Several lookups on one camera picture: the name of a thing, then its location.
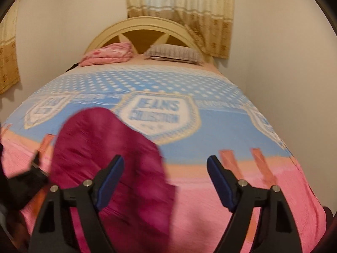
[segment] curtain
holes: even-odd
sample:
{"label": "curtain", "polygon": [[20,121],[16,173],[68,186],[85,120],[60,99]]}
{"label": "curtain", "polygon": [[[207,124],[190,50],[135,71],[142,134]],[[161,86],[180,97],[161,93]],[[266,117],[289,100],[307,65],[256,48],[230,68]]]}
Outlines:
{"label": "curtain", "polygon": [[15,42],[19,3],[14,2],[0,23],[0,94],[20,81]]}
{"label": "curtain", "polygon": [[127,0],[129,17],[156,16],[184,25],[206,54],[228,59],[234,0]]}

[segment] bed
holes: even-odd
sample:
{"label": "bed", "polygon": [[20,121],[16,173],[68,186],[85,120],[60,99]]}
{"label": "bed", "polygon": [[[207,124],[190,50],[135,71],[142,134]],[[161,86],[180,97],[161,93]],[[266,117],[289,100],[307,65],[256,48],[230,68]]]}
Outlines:
{"label": "bed", "polygon": [[[183,26],[155,17],[130,18],[100,33],[87,51],[124,41],[132,43],[135,57],[130,61],[76,67],[37,90],[9,116],[1,129],[6,174],[25,169],[36,150],[48,171],[65,120],[101,106],[160,148],[170,183],[178,187],[170,252],[213,252],[230,219],[207,174],[210,155],[217,155],[237,179],[256,187],[279,185],[303,252],[310,252],[326,230],[325,212],[299,163],[258,109]],[[145,60],[142,53],[162,43],[193,48],[205,63]],[[146,105],[139,106],[141,100]],[[24,214],[31,229],[31,206]],[[257,218],[255,210],[243,252],[250,249]]]}

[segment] maroon cloth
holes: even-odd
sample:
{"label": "maroon cloth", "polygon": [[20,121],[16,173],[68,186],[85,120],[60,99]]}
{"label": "maroon cloth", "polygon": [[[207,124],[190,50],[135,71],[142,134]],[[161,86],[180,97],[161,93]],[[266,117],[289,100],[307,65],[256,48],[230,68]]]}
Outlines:
{"label": "maroon cloth", "polygon": [[[72,116],[54,147],[50,180],[61,188],[92,179],[115,155],[125,170],[108,207],[99,216],[119,253],[165,252],[175,187],[167,184],[157,146],[122,123],[110,110],[92,108]],[[82,252],[90,252],[76,209],[72,211]]]}

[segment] folded pink blanket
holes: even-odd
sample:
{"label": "folded pink blanket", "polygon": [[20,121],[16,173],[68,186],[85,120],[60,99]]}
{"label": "folded pink blanket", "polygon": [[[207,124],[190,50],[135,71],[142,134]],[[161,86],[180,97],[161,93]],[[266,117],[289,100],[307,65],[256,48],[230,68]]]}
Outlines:
{"label": "folded pink blanket", "polygon": [[132,57],[131,42],[114,43],[86,53],[80,61],[80,66],[123,63]]}

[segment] pillow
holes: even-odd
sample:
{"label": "pillow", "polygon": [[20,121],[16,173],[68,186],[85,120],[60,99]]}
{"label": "pillow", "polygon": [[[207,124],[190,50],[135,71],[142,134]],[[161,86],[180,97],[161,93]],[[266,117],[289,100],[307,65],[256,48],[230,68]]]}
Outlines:
{"label": "pillow", "polygon": [[180,60],[180,59],[172,59],[172,58],[165,58],[165,57],[158,57],[158,56],[151,56],[150,58],[152,60],[157,60],[157,61],[170,61],[170,62],[195,64],[195,62],[192,62],[192,61]]}
{"label": "pillow", "polygon": [[164,58],[184,60],[192,62],[193,64],[200,64],[202,62],[202,57],[197,51],[192,48],[179,45],[152,45],[148,50],[146,50],[144,55],[147,57],[161,57],[163,60]]}

